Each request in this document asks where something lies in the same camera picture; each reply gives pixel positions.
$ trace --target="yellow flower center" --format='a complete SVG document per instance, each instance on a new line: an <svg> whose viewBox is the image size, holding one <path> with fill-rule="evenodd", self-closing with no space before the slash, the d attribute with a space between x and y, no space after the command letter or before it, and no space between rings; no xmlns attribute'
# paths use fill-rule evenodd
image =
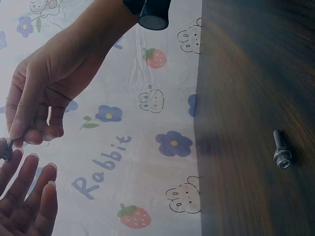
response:
<svg viewBox="0 0 315 236"><path fill-rule="evenodd" d="M171 145L175 147L178 145L178 143L176 141L171 141Z"/></svg>
<svg viewBox="0 0 315 236"><path fill-rule="evenodd" d="M112 116L111 114L107 113L107 114L105 115L105 117L106 117L106 119L111 119L113 116Z"/></svg>

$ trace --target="metal bolt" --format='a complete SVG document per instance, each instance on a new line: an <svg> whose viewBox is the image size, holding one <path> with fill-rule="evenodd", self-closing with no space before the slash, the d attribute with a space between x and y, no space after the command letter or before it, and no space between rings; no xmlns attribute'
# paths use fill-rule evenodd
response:
<svg viewBox="0 0 315 236"><path fill-rule="evenodd" d="M274 139L277 147L274 154L274 162L276 162L279 169L286 169L291 165L292 154L284 146L284 141L279 130L274 131Z"/></svg>
<svg viewBox="0 0 315 236"><path fill-rule="evenodd" d="M12 146L13 146L13 140L9 139L9 141L7 143L5 154L2 157L5 161L10 161L12 158L12 153L13 153Z"/></svg>

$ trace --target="dark wood panel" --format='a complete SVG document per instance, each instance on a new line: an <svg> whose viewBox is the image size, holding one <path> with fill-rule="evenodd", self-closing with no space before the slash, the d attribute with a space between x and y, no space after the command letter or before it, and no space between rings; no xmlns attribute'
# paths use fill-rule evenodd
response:
<svg viewBox="0 0 315 236"><path fill-rule="evenodd" d="M195 134L204 236L315 236L315 2L204 0ZM273 162L273 130L293 150Z"/></svg>

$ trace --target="green leaf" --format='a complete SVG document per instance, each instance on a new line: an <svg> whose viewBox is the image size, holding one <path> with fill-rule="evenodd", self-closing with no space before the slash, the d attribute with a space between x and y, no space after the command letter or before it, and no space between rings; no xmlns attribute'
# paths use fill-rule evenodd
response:
<svg viewBox="0 0 315 236"><path fill-rule="evenodd" d="M83 119L84 119L84 120L87 120L87 121L92 120L92 118L91 118L91 117L89 117L89 116L85 116L85 117L83 117Z"/></svg>
<svg viewBox="0 0 315 236"><path fill-rule="evenodd" d="M148 49L147 52L146 52L147 58L152 58L154 56L154 52L155 51L156 51L155 48Z"/></svg>
<svg viewBox="0 0 315 236"><path fill-rule="evenodd" d="M143 50L144 50L143 60L153 58L154 52L156 51L155 48L150 48L150 49L143 48Z"/></svg>
<svg viewBox="0 0 315 236"><path fill-rule="evenodd" d="M87 124L82 125L82 127L86 129L93 129L93 128L99 127L99 124L87 123Z"/></svg>
<svg viewBox="0 0 315 236"><path fill-rule="evenodd" d="M123 216L133 216L133 213L135 210L137 210L138 208L136 206L126 206L124 204L120 204L120 207L122 208L117 216L119 218L123 217Z"/></svg>
<svg viewBox="0 0 315 236"><path fill-rule="evenodd" d="M38 19L36 20L36 28L37 28L37 31L40 33L40 30L41 30L41 19L40 19L40 17L38 17Z"/></svg>

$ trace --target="blue flower print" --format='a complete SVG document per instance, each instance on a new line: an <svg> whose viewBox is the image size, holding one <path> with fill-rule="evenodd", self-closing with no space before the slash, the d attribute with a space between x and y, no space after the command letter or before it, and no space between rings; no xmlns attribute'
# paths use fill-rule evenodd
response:
<svg viewBox="0 0 315 236"><path fill-rule="evenodd" d="M0 107L0 114L4 114L5 113L5 106L4 107Z"/></svg>
<svg viewBox="0 0 315 236"><path fill-rule="evenodd" d="M101 105L98 107L98 113L95 115L95 118L102 122L119 122L122 121L122 116L123 111L120 108Z"/></svg>
<svg viewBox="0 0 315 236"><path fill-rule="evenodd" d="M16 30L18 33L22 34L24 38L27 38L30 33L33 33L34 30L31 18L29 16L21 17Z"/></svg>
<svg viewBox="0 0 315 236"><path fill-rule="evenodd" d="M78 103L76 103L75 101L71 101L67 108L65 109L65 112L75 111L78 109L78 107L79 107Z"/></svg>
<svg viewBox="0 0 315 236"><path fill-rule="evenodd" d="M6 48L8 44L6 43L6 35L4 31L0 30L0 50Z"/></svg>
<svg viewBox="0 0 315 236"><path fill-rule="evenodd" d="M28 191L28 194L30 194L32 192L32 190L34 189L35 185L36 185L36 182L39 178L39 175L41 173L41 171L43 170L42 167L38 167L36 172L35 172L35 176L34 176L34 179L33 179L33 182L31 183L31 186L29 188L29 191Z"/></svg>
<svg viewBox="0 0 315 236"><path fill-rule="evenodd" d="M165 156L178 155L185 157L191 153L190 146L192 146L192 140L176 131L169 131L167 134L158 134L156 141L161 144L159 151Z"/></svg>
<svg viewBox="0 0 315 236"><path fill-rule="evenodd" d="M188 98L188 104L190 106L189 108L189 115L192 117L195 116L195 107L196 107L196 94L190 95Z"/></svg>

